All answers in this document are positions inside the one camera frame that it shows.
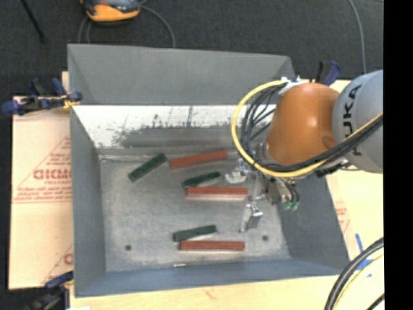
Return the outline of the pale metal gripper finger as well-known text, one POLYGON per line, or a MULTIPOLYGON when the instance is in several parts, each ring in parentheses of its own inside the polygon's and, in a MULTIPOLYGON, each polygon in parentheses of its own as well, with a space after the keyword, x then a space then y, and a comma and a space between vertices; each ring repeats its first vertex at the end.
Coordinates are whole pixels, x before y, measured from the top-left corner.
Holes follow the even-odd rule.
POLYGON ((262 216, 263 213, 259 210, 256 204, 246 204, 243 211, 239 232, 245 233, 250 229, 256 229, 262 216))
POLYGON ((243 159, 238 159, 232 170, 226 171, 224 177, 229 184, 239 184, 247 180, 249 168, 243 159))

